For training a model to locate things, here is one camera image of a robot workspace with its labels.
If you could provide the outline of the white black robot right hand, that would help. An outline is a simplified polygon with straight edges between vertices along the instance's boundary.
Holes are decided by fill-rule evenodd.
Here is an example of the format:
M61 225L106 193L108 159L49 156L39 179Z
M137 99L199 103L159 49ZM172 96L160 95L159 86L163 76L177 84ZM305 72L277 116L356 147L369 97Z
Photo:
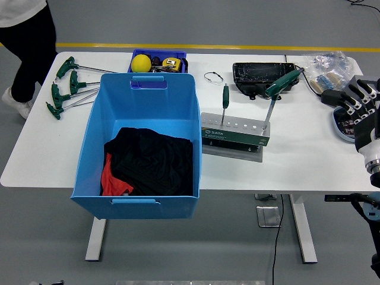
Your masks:
M348 88L357 98L346 93L338 101L354 123L354 144L365 160L368 172L379 166L379 89L374 89L363 80Z

